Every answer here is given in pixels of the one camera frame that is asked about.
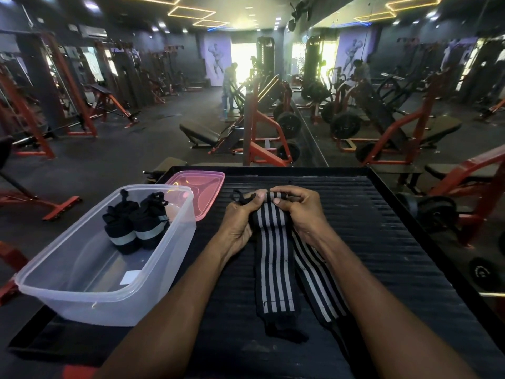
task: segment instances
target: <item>gym floor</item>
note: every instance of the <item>gym floor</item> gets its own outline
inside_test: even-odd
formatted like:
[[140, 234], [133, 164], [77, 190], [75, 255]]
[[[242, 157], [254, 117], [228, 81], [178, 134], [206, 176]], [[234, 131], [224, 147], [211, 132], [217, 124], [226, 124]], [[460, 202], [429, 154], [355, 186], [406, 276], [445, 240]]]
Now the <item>gym floor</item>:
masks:
[[[413, 111], [420, 106], [419, 96], [413, 96], [403, 106]], [[20, 158], [12, 155], [4, 172], [38, 196], [54, 202], [63, 202], [71, 196], [80, 196], [83, 203], [66, 212], [56, 222], [43, 223], [47, 213], [44, 207], [9, 205], [1, 208], [0, 239], [19, 248], [33, 258], [47, 244], [67, 229], [95, 204], [120, 186], [142, 183], [143, 170], [152, 170], [167, 157], [185, 160], [188, 164], [202, 162], [240, 162], [228, 154], [208, 155], [208, 149], [190, 149], [179, 125], [196, 122], [221, 132], [226, 126], [219, 121], [221, 89], [183, 93], [168, 97], [166, 104], [146, 108], [140, 115], [140, 124], [125, 129], [123, 119], [96, 122], [98, 139], [61, 138], [51, 142], [56, 159]], [[478, 114], [470, 108], [438, 102], [435, 114], [448, 113], [463, 121], [463, 127], [441, 140], [438, 149], [423, 150], [416, 165], [427, 163], [459, 163], [472, 156], [503, 144], [505, 127], [498, 120], [494, 124], [473, 121]], [[329, 138], [326, 124], [311, 126], [312, 133], [331, 167], [358, 166], [354, 154], [340, 153]], [[375, 138], [377, 133], [364, 129], [358, 136]], [[381, 176], [394, 189], [395, 179]], [[437, 182], [423, 175], [419, 187], [423, 190]], [[468, 262], [483, 256], [498, 268], [505, 270], [505, 259], [497, 247], [497, 239], [504, 229], [505, 203], [498, 204], [489, 218], [474, 248], [462, 248], [450, 233], [439, 233], [435, 239], [455, 265], [469, 278]], [[8, 267], [0, 264], [0, 282], [12, 276]], [[50, 363], [22, 361], [5, 351], [5, 346], [20, 328], [41, 307], [35, 298], [19, 296], [0, 308], [0, 377], [44, 378], [59, 377], [61, 367]]]

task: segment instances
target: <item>plastic container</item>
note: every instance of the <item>plastic container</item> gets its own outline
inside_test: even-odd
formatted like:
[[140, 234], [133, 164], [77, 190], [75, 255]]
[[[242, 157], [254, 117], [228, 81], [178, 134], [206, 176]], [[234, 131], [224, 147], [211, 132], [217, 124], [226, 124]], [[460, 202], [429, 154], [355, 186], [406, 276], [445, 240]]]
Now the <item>plastic container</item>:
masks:
[[219, 171], [184, 170], [175, 173], [167, 185], [187, 186], [193, 191], [196, 221], [205, 218], [223, 186], [225, 174]]
[[130, 185], [140, 202], [163, 191], [170, 227], [154, 250], [120, 254], [105, 234], [102, 215], [120, 190], [97, 204], [32, 259], [16, 276], [60, 316], [92, 325], [134, 326], [167, 293], [193, 239], [196, 222], [189, 187]]

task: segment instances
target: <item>pink container lid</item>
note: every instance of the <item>pink container lid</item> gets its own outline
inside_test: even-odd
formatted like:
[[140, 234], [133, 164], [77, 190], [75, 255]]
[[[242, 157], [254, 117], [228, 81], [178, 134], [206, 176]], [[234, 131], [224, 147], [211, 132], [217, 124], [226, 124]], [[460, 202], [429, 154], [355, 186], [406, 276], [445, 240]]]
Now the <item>pink container lid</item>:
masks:
[[166, 185], [187, 186], [193, 191], [194, 216], [204, 219], [221, 190], [224, 173], [205, 170], [185, 170], [175, 173]]

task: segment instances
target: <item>man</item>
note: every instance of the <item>man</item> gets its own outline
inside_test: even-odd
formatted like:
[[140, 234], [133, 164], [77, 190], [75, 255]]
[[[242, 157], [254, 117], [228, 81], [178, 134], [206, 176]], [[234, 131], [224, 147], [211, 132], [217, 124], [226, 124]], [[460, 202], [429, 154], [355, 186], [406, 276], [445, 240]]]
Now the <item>man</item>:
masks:
[[370, 75], [370, 67], [362, 59], [354, 60], [354, 81], [360, 82], [362, 80], [367, 80], [372, 83], [372, 76]]
[[226, 119], [228, 115], [228, 105], [227, 101], [230, 102], [230, 112], [234, 110], [233, 106], [233, 92], [231, 90], [231, 85], [237, 88], [237, 63], [232, 63], [231, 66], [225, 69], [223, 77], [223, 118]]
[[218, 44], [214, 44], [213, 46], [209, 46], [209, 52], [214, 56], [214, 73], [216, 73], [216, 77], [219, 76], [218, 68], [221, 69], [221, 73], [224, 74], [223, 64], [221, 63], [221, 59], [223, 58], [223, 52], [219, 50]]
[[349, 65], [349, 64], [350, 64], [349, 73], [352, 72], [352, 69], [354, 67], [354, 64], [352, 61], [354, 60], [354, 56], [356, 55], [357, 50], [359, 48], [361, 48], [362, 46], [363, 46], [362, 41], [358, 41], [356, 38], [352, 41], [352, 45], [349, 48], [347, 48], [347, 50], [345, 51], [345, 54], [347, 55], [347, 59], [345, 60], [345, 65], [342, 68], [343, 72], [345, 71], [345, 68], [347, 68], [347, 65]]
[[[396, 299], [335, 233], [317, 192], [296, 186], [277, 186], [270, 191], [289, 195], [289, 201], [275, 198], [274, 204], [290, 212], [301, 239], [324, 257], [379, 377], [477, 379], [456, 351]], [[128, 333], [94, 379], [184, 376], [214, 286], [230, 258], [251, 237], [249, 215], [263, 205], [265, 196], [266, 191], [257, 191], [246, 205], [228, 205], [221, 227], [196, 261]]]

